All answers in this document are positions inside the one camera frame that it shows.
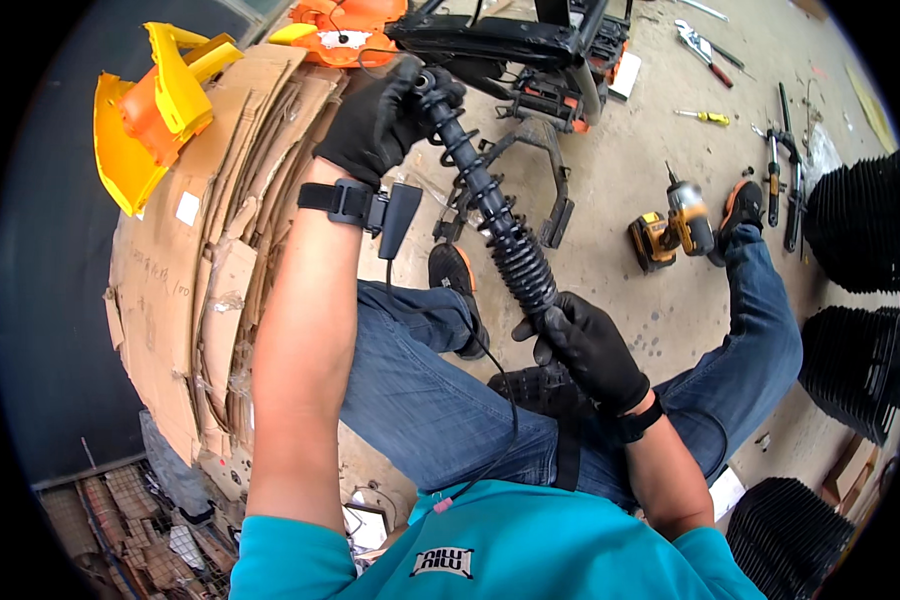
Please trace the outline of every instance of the person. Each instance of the person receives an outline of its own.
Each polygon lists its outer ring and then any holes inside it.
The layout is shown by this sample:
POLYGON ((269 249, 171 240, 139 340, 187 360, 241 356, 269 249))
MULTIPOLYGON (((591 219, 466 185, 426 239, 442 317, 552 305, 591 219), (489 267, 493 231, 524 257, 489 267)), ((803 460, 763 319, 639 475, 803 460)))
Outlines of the person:
MULTIPOLYGON (((428 133, 408 98, 419 74, 407 59, 347 96, 309 181, 379 186, 428 133)), ((440 69, 436 79, 459 106, 464 87, 440 69)), ((253 477, 231 597, 762 597, 714 528, 708 483, 794 383, 802 344, 761 239, 760 189, 735 191, 717 234, 730 331, 690 370, 651 387, 611 317, 574 294, 560 293, 541 320, 534 355, 552 355, 593 399, 598 434, 657 403, 667 413, 624 447, 583 444, 574 489, 553 486, 554 419, 521 409, 509 447, 510 403, 440 356, 478 358, 487 340, 464 255, 435 247, 431 288, 390 297, 357 279, 360 227, 301 208, 254 352, 253 477), (433 306, 458 310, 404 311, 433 306), (338 420, 420 496, 408 530, 359 578, 338 420), (629 514, 638 505, 648 525, 629 514)), ((536 333, 525 320, 513 337, 536 333)))

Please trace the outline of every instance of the yellow screwdriver handle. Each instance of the yellow screwdriver handle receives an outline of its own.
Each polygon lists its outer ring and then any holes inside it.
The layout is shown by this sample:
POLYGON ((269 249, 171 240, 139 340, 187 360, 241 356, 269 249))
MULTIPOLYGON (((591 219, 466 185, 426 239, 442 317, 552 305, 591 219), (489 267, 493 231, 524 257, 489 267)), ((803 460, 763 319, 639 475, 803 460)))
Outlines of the yellow screwdriver handle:
POLYGON ((710 121, 724 127, 730 126, 731 124, 731 118, 726 114, 720 114, 719 112, 701 112, 696 116, 699 117, 700 121, 710 121))

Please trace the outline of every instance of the leg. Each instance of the leg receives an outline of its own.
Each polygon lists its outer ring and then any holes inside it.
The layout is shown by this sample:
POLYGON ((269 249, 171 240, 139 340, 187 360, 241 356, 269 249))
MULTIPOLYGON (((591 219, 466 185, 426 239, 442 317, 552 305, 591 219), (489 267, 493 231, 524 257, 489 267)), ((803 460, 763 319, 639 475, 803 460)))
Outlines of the leg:
MULTIPOLYGON (((804 360, 801 332, 759 230, 751 224, 737 226, 725 256, 729 334, 696 366, 653 388, 687 449, 709 475, 708 483, 774 410, 804 360)), ((588 450, 581 458, 579 489, 591 488, 597 490, 591 494, 633 506, 626 472, 622 451, 607 455, 588 450)))
MULTIPOLYGON (((404 308, 457 306, 446 288, 393 288, 404 308)), ((469 331, 455 310, 408 314, 384 284, 357 288, 357 345, 340 419, 423 491, 470 480, 510 444, 510 403, 439 353, 460 349, 469 331)), ((488 475, 549 485, 557 423, 520 410, 516 446, 488 475)))

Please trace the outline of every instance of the black glove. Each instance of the black glove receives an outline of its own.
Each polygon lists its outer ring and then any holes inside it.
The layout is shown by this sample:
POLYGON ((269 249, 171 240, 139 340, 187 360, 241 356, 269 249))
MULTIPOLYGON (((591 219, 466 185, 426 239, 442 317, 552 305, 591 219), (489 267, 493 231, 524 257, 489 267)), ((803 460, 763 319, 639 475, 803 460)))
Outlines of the black glove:
MULTIPOLYGON (((426 138, 430 126, 408 97, 423 66, 416 58, 404 58, 386 77, 343 97, 326 136, 313 148, 358 180, 377 188, 385 173, 403 162, 410 147, 426 138)), ((436 86, 448 92, 447 103, 456 109, 464 102, 467 88, 445 69, 430 67, 436 86)))
MULTIPOLYGON (((636 366, 610 315, 582 297, 560 292, 540 319, 542 335, 533 346, 533 360, 546 365, 552 357, 566 365, 576 385, 592 398, 597 412, 619 417, 647 396, 650 380, 636 366)), ((524 318, 511 334, 523 342, 540 333, 524 318)))

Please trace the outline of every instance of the teal t-shirt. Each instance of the teal t-shirt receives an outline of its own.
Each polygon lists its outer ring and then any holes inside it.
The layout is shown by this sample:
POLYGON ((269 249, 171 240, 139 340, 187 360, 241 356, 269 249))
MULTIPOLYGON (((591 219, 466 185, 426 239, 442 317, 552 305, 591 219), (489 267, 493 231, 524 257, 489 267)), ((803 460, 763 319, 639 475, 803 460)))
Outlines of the teal t-shirt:
POLYGON ((230 598, 763 598, 707 527, 673 543, 610 500, 481 481, 421 498, 410 527, 358 579, 347 540, 249 516, 230 598))

